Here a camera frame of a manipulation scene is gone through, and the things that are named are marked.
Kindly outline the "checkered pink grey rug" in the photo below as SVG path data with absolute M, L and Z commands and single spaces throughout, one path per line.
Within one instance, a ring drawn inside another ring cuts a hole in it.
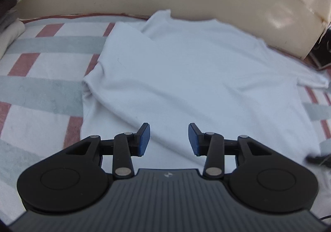
M 83 139 L 83 79 L 96 66 L 118 22 L 145 22 L 122 16 L 38 19 L 1 58 L 1 220 L 24 213 L 17 192 L 29 166 Z M 322 155 L 330 154 L 328 86 L 300 86 Z

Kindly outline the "light blue t-shirt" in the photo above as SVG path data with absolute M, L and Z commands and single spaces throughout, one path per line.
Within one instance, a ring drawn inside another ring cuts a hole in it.
M 203 167 L 187 129 L 227 139 L 245 134 L 298 163 L 320 153 L 300 86 L 328 86 L 321 74 L 217 20 L 181 21 L 170 11 L 118 22 L 83 79 L 80 136 L 111 139 L 149 123 L 141 168 Z

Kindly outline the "cream folded garment at bottom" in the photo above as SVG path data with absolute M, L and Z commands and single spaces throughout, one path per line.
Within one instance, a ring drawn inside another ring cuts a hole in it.
M 14 21 L 2 33 L 0 40 L 0 57 L 2 58 L 8 47 L 25 31 L 25 25 L 20 20 Z

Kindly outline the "dark brown folded garment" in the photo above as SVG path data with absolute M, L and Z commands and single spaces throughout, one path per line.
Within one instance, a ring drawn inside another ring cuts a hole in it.
M 1 0 L 1 33 L 17 19 L 17 0 Z

